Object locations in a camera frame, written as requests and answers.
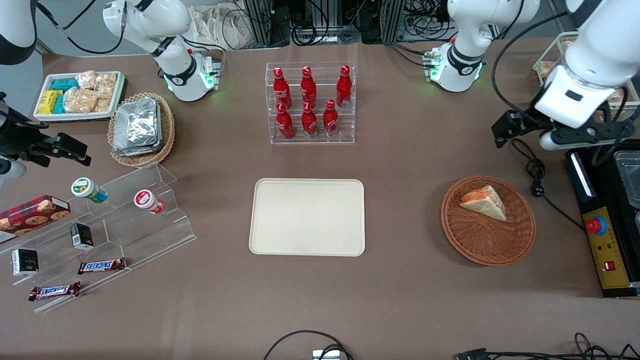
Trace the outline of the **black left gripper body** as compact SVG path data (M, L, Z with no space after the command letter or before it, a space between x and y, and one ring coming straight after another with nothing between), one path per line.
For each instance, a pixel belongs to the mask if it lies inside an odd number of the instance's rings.
M542 125L539 145L543 149L578 149L619 144L635 133L638 112L624 120L598 122L592 117L574 129L559 121L550 120Z

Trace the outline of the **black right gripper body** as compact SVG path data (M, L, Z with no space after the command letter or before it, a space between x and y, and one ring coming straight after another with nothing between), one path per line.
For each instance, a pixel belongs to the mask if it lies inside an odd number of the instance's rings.
M58 157L52 137L41 130L50 125L42 121L30 121L7 105L5 92L0 93L0 152L4 157L32 162L41 167L50 166L50 158Z

